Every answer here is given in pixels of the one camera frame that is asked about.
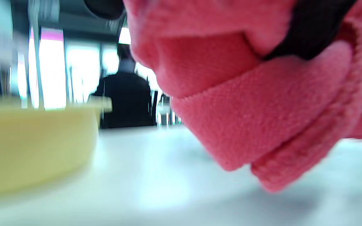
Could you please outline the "person's left hand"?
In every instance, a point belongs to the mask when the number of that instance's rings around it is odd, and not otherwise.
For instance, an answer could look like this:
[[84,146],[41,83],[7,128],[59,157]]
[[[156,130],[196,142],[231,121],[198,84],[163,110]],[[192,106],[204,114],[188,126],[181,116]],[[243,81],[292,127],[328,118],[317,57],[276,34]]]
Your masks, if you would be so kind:
[[299,0],[283,41],[264,60],[296,55],[311,60],[335,39],[355,0]]

